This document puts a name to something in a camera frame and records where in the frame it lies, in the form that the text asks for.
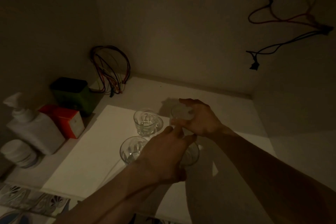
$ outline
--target white bottle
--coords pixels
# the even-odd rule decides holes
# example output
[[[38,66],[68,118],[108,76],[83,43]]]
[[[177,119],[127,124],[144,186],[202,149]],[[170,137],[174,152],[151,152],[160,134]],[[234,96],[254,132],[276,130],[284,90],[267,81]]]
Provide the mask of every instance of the white bottle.
[[[25,142],[15,139],[6,143],[0,149],[8,160],[21,168],[33,168],[40,163],[36,152]]]
[[[63,135],[46,114],[39,112],[35,115],[32,110],[19,107],[21,94],[16,93],[3,101],[4,104],[14,107],[14,119],[7,127],[43,154],[53,154],[65,141]]]

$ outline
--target red box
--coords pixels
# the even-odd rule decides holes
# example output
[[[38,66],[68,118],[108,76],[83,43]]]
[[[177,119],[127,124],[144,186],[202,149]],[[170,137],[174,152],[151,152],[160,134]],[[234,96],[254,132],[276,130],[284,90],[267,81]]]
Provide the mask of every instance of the red box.
[[[84,131],[84,124],[79,111],[57,105],[45,105],[39,109],[39,112],[48,115],[66,139],[77,139]]]

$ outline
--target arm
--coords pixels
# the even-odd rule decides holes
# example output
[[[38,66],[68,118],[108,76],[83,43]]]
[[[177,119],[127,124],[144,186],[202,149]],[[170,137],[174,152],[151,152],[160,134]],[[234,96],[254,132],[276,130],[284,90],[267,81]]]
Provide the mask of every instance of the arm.
[[[199,100],[180,99],[192,120],[173,120],[213,140],[229,157],[275,223],[335,223],[336,193],[295,170],[221,124]]]
[[[195,140],[195,135],[184,137],[179,126],[166,127],[146,144],[136,161],[54,223],[128,223],[140,203],[159,184],[186,179],[179,163]]]

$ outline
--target bundle of wires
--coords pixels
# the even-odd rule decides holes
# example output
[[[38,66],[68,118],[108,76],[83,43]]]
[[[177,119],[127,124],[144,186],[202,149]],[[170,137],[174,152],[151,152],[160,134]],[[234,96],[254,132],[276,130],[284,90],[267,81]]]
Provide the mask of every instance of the bundle of wires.
[[[123,56],[126,60],[127,67],[126,67],[126,72],[125,72],[125,77],[124,79],[121,78],[121,74],[115,72],[115,70],[101,57],[99,54],[99,51],[104,50],[104,49],[110,49],[113,51],[118,52],[121,56]],[[116,59],[111,55],[111,57],[114,59],[116,62],[117,66],[118,63]],[[127,80],[129,79],[130,73],[131,73],[131,65],[129,64],[129,60],[124,52],[119,50],[117,47],[112,46],[112,45],[99,45],[95,46],[91,49],[90,51],[90,60],[94,65],[95,70],[98,73],[99,80],[102,83],[102,88],[99,87],[98,90],[92,90],[90,89],[91,92],[94,93],[108,93],[108,86],[110,86],[110,97],[112,97],[114,94],[120,94],[123,93],[125,89],[125,85]]]
[[[250,15],[248,16],[248,20],[252,24],[264,24],[264,23],[270,23],[270,22],[288,22],[288,23],[296,23],[296,24],[301,24],[301,25],[309,26],[309,27],[312,27],[312,28],[315,29],[314,31],[310,31],[310,32],[307,32],[305,34],[299,35],[299,36],[295,37],[294,39],[286,41],[284,43],[272,44],[270,46],[262,48],[258,52],[246,51],[247,53],[249,53],[249,54],[252,55],[252,58],[254,60],[254,63],[252,64],[252,66],[250,67],[250,69],[252,69],[252,70],[258,70],[258,67],[259,67],[259,63],[258,63],[258,60],[257,60],[257,55],[258,54],[262,54],[262,55],[273,54],[281,46],[283,46],[285,44],[290,44],[290,43],[293,43],[293,42],[296,42],[296,41],[299,41],[299,40],[302,40],[302,39],[306,39],[306,38],[309,38],[309,37],[315,36],[315,35],[320,35],[320,34],[328,35],[329,32],[334,29],[334,27],[332,27],[332,26],[324,25],[324,24],[321,24],[321,23],[317,22],[317,20],[315,19],[315,17],[310,13],[310,11],[314,7],[316,1],[317,0],[314,0],[313,2],[310,2],[310,0],[306,0],[307,5],[308,5],[308,9],[307,9],[307,11],[305,13],[299,14],[299,15],[296,15],[296,16],[294,16],[292,18],[284,19],[284,20],[280,19],[278,16],[276,16],[274,14],[274,12],[272,10],[273,0],[269,0],[268,5],[265,5],[265,6],[261,7],[261,8],[258,8],[257,10],[254,10],[253,12],[250,13]],[[269,12],[270,12],[271,16],[274,18],[274,20],[268,20],[268,21],[262,21],[262,22],[255,22],[255,21],[251,20],[251,16],[253,14],[255,14],[256,12],[258,12],[260,10],[267,9],[267,8],[269,9]],[[296,18],[299,18],[299,17],[302,17],[302,16],[305,16],[305,18],[307,19],[308,22],[301,22],[301,21],[294,21],[293,20],[293,19],[296,19]],[[262,51],[264,51],[264,50],[266,50],[268,48],[274,48],[274,47],[276,47],[274,51],[271,51],[271,52],[262,52]]]

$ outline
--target white wall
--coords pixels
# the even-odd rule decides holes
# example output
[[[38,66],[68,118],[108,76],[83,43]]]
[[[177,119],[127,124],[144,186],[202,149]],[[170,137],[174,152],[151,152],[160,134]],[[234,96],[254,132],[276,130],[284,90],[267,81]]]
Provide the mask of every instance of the white wall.
[[[268,0],[97,1],[105,41],[129,55],[133,71],[242,93],[252,92],[275,57],[260,57],[256,72],[249,69],[253,60],[246,50],[258,51],[307,30],[250,24],[248,14]],[[274,3],[283,18],[305,8],[304,0]]]
[[[95,79],[88,51],[103,39],[96,0],[1,0],[0,28],[1,102],[20,91],[34,108],[53,101],[48,86],[60,76]],[[0,104],[1,130],[10,113]]]
[[[336,26],[334,0],[313,14]],[[277,156],[336,191],[336,32],[291,44],[254,92]]]

